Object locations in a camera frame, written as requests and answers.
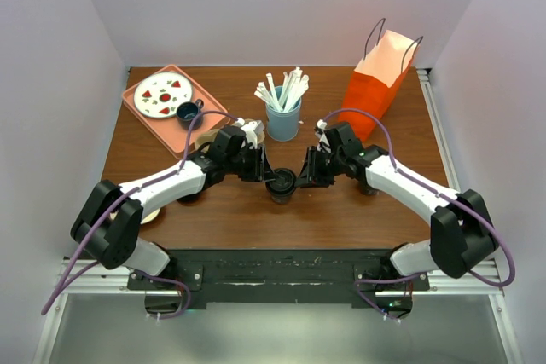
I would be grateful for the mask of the black lid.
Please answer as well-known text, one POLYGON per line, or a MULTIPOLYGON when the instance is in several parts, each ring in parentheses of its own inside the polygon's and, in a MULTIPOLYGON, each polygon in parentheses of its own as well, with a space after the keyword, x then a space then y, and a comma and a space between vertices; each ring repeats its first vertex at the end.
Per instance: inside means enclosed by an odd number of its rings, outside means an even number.
POLYGON ((265 186, 267 191, 274 196, 292 195, 295 191, 296 175, 288 168, 276 168, 274 179, 268 181, 265 186))

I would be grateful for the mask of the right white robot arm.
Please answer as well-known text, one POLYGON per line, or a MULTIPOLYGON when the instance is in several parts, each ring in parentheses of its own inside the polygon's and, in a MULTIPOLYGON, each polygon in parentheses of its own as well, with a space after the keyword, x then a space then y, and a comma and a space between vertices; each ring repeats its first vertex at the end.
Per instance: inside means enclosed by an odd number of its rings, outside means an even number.
POLYGON ((385 287, 400 289, 412 274, 432 270, 460 278, 499 247, 478 193, 438 185, 391 159, 387 150, 365 147, 347 122, 319 123, 316 134, 319 142, 308 148, 296 187, 327 188, 344 175, 364 190, 390 195, 430 226, 429 239, 402 244, 388 255, 380 268, 385 287))

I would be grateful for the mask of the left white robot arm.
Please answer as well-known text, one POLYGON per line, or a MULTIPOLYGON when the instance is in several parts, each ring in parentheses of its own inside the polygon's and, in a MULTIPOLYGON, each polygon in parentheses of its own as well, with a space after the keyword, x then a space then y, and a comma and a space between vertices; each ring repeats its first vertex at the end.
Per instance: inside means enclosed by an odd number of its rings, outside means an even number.
POLYGON ((142 219, 171 202, 200 194, 227 175, 245 182, 274 180, 265 147, 258 142, 263 130, 258 120, 226 125, 206 152, 195 150, 184 161, 133 182, 97 183, 70 235, 104 268, 140 270, 156 288, 171 287, 177 269, 166 250, 139 237, 142 219))

